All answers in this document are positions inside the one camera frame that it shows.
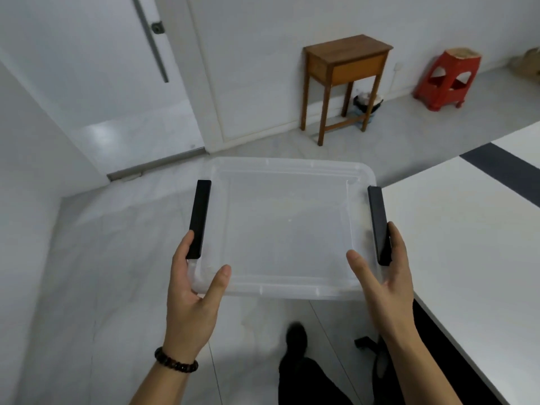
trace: metal door handle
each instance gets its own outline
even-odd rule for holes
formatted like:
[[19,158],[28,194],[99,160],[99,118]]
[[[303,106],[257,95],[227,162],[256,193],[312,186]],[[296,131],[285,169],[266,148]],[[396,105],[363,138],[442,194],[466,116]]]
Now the metal door handle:
[[[152,32],[150,31],[150,26],[148,25],[148,21],[146,21],[146,17],[143,11],[143,6],[141,5],[140,0],[132,0],[132,1],[133,1],[133,5],[135,6],[135,10],[137,11],[137,15],[139,17],[140,23],[143,26],[144,34],[146,36],[146,39],[148,40],[148,44],[150,45],[152,54],[154,54],[154,59],[156,60],[156,64],[158,65],[159,72],[161,73],[161,76],[163,77],[163,81],[168,82],[167,70],[165,69],[165,65],[163,64],[161,55],[159,54],[156,41],[154,41],[154,36],[152,35]],[[165,32],[165,28],[163,27],[163,24],[161,23],[161,21],[153,23],[152,30],[156,34],[163,34]]]

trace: hand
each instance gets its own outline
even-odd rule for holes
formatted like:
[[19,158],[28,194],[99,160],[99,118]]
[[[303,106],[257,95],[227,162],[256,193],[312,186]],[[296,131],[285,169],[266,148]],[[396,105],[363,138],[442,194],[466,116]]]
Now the hand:
[[413,317],[413,278],[407,249],[394,223],[388,223],[392,245],[392,263],[388,278],[381,284],[364,258],[354,250],[347,252],[347,261],[360,281],[369,315],[387,344],[400,344],[417,335]]
[[193,363],[206,345],[218,318],[223,293],[231,278],[231,266],[224,265],[215,274],[204,298],[191,289],[187,278],[186,255],[194,233],[188,231],[172,258],[167,295],[167,330],[163,352],[173,360]]

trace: person's left hand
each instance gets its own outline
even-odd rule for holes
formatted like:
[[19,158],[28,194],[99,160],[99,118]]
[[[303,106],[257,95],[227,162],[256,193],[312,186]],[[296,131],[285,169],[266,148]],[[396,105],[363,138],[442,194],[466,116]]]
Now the person's left hand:
[[204,298],[191,289],[186,255],[194,233],[188,231],[172,258],[167,296],[167,330],[163,352],[173,360],[191,364],[206,345],[215,327],[219,304],[231,278],[231,266],[215,274]]

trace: long vertical door handle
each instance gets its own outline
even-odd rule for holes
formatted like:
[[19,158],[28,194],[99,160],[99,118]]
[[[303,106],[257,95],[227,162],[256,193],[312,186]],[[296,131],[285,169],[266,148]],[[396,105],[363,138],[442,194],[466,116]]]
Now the long vertical door handle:
[[161,76],[163,77],[163,81],[168,82],[167,70],[165,69],[165,65],[163,64],[161,55],[159,54],[156,41],[154,41],[154,36],[152,35],[152,32],[150,31],[150,26],[148,25],[148,21],[146,21],[143,6],[141,5],[140,0],[133,0],[133,5],[135,6],[135,10],[137,11],[137,15],[139,17],[140,23],[143,26],[144,34],[146,35],[148,44],[150,44],[150,49],[152,50],[152,54],[154,54],[154,59],[156,60],[156,64],[158,65],[159,72],[161,73]]

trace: door threshold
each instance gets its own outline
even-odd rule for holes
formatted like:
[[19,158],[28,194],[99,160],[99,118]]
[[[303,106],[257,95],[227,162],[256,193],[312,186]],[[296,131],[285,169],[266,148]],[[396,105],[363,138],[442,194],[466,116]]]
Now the door threshold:
[[171,163],[179,162],[180,160],[186,160],[195,156],[206,155],[206,149],[197,148],[188,150],[187,152],[178,153],[176,155],[162,157],[152,162],[143,163],[142,165],[132,166],[127,169],[122,169],[117,172],[108,173],[107,177],[111,182],[119,179],[123,179],[128,176],[142,175],[148,170],[156,169],[161,166],[170,165]]

